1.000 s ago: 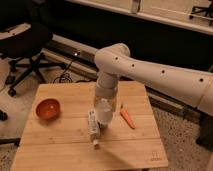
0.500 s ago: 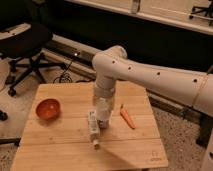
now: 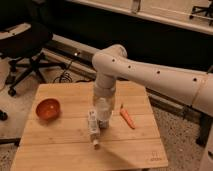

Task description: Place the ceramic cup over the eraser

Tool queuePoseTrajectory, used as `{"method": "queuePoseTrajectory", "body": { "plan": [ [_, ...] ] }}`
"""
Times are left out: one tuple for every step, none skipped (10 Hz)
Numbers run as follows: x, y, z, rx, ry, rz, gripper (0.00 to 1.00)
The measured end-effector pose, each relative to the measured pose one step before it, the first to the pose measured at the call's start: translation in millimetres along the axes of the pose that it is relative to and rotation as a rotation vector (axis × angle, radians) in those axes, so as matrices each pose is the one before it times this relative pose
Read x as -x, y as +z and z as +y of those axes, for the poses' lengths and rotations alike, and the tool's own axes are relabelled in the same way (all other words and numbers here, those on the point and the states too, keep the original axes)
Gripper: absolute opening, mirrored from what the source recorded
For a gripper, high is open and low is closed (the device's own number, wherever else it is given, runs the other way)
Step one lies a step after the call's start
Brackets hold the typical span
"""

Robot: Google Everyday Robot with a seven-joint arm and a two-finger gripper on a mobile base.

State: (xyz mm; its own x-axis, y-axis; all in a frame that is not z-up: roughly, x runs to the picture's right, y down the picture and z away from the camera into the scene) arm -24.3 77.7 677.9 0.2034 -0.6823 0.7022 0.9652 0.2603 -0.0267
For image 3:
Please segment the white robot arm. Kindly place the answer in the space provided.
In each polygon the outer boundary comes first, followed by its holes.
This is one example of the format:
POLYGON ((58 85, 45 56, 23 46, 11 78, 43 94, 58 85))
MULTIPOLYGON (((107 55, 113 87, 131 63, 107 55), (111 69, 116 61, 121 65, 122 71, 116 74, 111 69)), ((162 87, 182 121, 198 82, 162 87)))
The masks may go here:
POLYGON ((97 51, 92 64, 97 71, 96 97, 113 97, 120 77, 213 117, 213 73, 129 60, 126 49, 119 44, 97 51))

